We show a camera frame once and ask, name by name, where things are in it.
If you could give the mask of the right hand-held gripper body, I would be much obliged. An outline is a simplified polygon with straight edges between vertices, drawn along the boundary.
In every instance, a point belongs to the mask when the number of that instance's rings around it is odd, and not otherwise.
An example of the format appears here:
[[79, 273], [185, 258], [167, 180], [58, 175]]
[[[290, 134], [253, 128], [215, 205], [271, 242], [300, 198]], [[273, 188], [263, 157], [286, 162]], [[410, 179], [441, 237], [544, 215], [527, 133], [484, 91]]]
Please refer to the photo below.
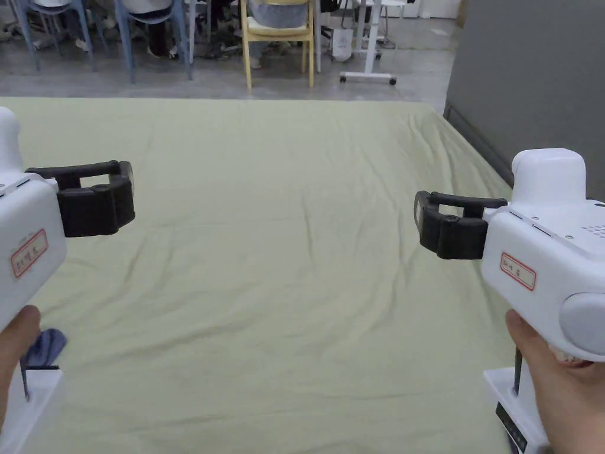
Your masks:
[[486, 209], [482, 275], [567, 367], [604, 361], [604, 204], [564, 148], [521, 151], [510, 201]]

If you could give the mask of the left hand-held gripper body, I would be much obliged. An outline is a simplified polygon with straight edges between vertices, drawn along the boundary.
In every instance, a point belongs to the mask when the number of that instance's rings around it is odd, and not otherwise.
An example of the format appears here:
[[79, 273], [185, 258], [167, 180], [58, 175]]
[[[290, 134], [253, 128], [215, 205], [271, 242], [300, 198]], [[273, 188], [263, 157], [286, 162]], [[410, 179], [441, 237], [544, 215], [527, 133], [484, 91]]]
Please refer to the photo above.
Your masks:
[[[1, 330], [57, 271], [66, 257], [57, 201], [58, 186], [26, 173], [19, 152], [20, 124], [1, 108]], [[8, 362], [6, 412], [1, 424], [2, 453], [42, 453], [44, 436], [64, 397], [59, 369], [34, 369], [22, 354]]]

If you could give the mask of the person's left hand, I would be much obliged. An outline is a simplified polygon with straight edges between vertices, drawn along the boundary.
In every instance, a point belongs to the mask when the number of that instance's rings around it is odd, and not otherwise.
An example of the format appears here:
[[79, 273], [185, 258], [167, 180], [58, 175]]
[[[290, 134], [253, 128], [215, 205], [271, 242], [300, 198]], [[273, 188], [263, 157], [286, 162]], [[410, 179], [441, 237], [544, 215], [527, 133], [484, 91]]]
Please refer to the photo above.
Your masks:
[[6, 418], [9, 386], [14, 371], [38, 337], [40, 322], [39, 309], [27, 305], [1, 332], [1, 426]]

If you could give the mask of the person's right hand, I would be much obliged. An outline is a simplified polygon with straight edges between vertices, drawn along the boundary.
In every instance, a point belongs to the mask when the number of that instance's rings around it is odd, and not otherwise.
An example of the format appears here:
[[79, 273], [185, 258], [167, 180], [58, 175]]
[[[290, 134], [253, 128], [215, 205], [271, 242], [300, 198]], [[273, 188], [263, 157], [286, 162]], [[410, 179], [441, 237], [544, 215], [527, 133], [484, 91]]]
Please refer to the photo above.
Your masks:
[[604, 453], [604, 364], [565, 367], [519, 313], [507, 311], [506, 325], [528, 365], [554, 453]]

